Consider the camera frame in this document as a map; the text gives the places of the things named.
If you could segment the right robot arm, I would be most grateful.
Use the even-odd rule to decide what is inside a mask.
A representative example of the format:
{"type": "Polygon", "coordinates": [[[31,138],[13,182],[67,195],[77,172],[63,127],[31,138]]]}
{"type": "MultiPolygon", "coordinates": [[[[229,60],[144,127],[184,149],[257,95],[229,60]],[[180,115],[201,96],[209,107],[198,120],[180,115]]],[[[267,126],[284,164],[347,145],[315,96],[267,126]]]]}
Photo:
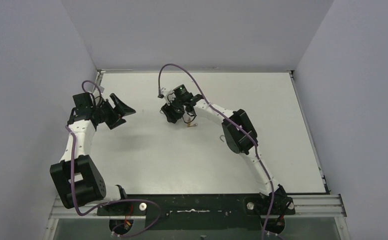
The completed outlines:
{"type": "Polygon", "coordinates": [[[243,109],[230,110],[211,103],[201,94],[194,95],[185,85],[174,89],[161,88],[158,97],[165,100],[161,111],[169,123],[177,123],[185,115],[208,119],[222,127],[224,142],[248,166],[263,198],[265,211],[273,215],[292,215],[293,199],[275,179],[261,159],[257,131],[243,109]]]}

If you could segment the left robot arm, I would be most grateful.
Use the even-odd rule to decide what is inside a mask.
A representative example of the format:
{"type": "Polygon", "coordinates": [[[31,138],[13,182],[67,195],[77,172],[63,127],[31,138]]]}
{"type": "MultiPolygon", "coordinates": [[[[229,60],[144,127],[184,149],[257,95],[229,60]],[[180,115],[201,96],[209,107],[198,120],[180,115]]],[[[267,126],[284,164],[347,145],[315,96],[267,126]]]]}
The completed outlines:
{"type": "Polygon", "coordinates": [[[115,94],[110,98],[112,102],[106,99],[96,105],[88,92],[73,96],[75,106],[66,125],[69,137],[65,152],[49,170],[66,209],[103,202],[110,202],[110,207],[119,214],[129,209],[130,200],[123,187],[106,184],[90,156],[93,137],[100,124],[112,130],[126,122],[124,117],[136,113],[115,94]]]}

